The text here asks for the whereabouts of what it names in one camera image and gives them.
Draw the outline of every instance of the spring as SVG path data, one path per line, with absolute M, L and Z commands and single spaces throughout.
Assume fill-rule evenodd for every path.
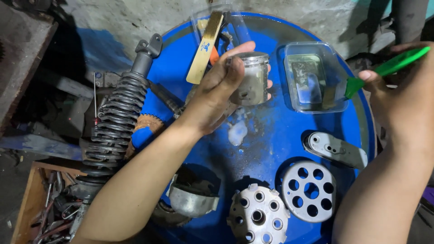
M 115 173 L 124 159 L 148 87 L 144 78 L 132 72 L 122 74 L 101 108 L 100 121 L 91 137 L 94 143 L 88 145 L 87 159 L 83 161 L 87 167 L 81 169 L 88 175 L 78 177 L 80 181 L 104 184 Z

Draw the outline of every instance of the plastic container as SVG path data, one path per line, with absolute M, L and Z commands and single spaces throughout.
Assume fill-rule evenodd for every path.
M 229 20 L 224 19 L 224 21 L 226 20 L 228 22 L 228 25 L 222 31 L 228 32 L 232 39 L 228 45 L 228 50 L 251 40 L 246 24 L 244 23 L 239 10 L 237 10 L 230 1 L 220 1 L 210 4 L 195 4 L 193 6 L 190 17 L 197 40 L 197 46 L 201 43 L 204 31 L 204 29 L 200 30 L 198 28 L 198 20 L 208 19 L 213 11 L 230 13 L 228 14 Z
M 296 42 L 285 47 L 285 70 L 294 110 L 303 113 L 342 112 L 348 106 L 348 75 L 333 47 L 325 42 Z

